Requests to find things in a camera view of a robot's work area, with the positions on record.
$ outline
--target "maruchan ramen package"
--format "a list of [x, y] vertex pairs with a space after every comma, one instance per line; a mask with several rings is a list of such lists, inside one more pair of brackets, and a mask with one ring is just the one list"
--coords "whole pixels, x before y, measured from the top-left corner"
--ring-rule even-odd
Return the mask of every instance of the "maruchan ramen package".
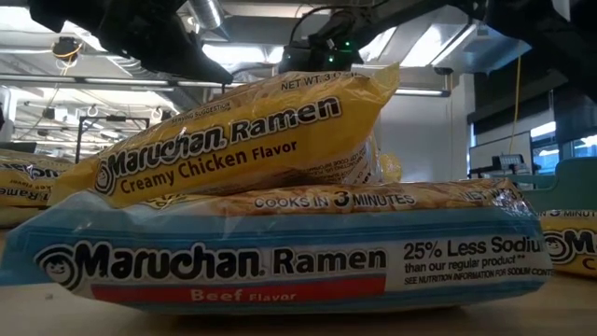
[[541, 227], [556, 271], [597, 277], [597, 211], [547, 211]]
[[302, 314], [501, 299], [551, 273], [538, 218], [495, 179], [170, 195], [126, 208], [82, 191], [9, 234], [0, 281], [55, 281], [157, 313]]
[[288, 73], [241, 86], [82, 161], [50, 203], [84, 189], [123, 207], [169, 193], [379, 182], [372, 130], [397, 85], [396, 64], [372, 77]]
[[0, 149], [0, 228], [13, 227], [48, 207], [56, 178], [72, 163]]

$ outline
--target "ramen package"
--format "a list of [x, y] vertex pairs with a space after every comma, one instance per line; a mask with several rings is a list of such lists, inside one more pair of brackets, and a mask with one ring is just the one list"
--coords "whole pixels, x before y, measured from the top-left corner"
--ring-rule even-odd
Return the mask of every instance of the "ramen package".
[[395, 64], [372, 77], [288, 73], [241, 86], [82, 161], [50, 203], [83, 189], [123, 207], [169, 193], [379, 182], [371, 133], [397, 85]]
[[71, 166], [44, 155], [0, 149], [0, 228], [46, 209], [54, 181]]
[[505, 179], [169, 195], [81, 191], [7, 237], [0, 281], [166, 314], [390, 312], [508, 298], [552, 273]]
[[556, 271], [597, 277], [597, 211], [547, 211], [541, 226]]

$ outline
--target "mascot face logo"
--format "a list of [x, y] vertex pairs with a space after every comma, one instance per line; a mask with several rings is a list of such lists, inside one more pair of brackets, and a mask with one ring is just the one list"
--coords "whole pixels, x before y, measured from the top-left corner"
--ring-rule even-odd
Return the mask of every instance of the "mascot face logo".
[[113, 172], [108, 168], [106, 161], [101, 161], [98, 173], [95, 177], [95, 189], [102, 194], [111, 195], [116, 187], [116, 179]]
[[561, 232], [545, 231], [544, 236], [549, 256], [554, 264], [567, 264], [575, 258], [574, 249], [565, 242]]
[[52, 246], [35, 257], [35, 263], [55, 282], [68, 290], [78, 287], [81, 273], [73, 262], [71, 246]]

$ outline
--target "red label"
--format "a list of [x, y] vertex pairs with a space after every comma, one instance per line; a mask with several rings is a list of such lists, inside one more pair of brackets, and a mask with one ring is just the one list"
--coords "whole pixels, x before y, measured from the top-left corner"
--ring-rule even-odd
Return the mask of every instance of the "red label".
[[385, 276], [336, 279], [292, 285], [255, 287], [91, 287], [95, 299], [110, 302], [298, 302], [330, 301], [381, 295]]

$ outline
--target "table surface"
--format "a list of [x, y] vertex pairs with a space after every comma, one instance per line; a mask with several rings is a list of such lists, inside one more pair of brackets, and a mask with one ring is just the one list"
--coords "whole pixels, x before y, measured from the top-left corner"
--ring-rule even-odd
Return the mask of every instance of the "table surface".
[[[4, 245], [0, 233], [0, 249]], [[460, 308], [375, 315], [151, 315], [57, 285], [0, 287], [4, 335], [594, 335], [597, 281], [555, 276], [536, 293]]]

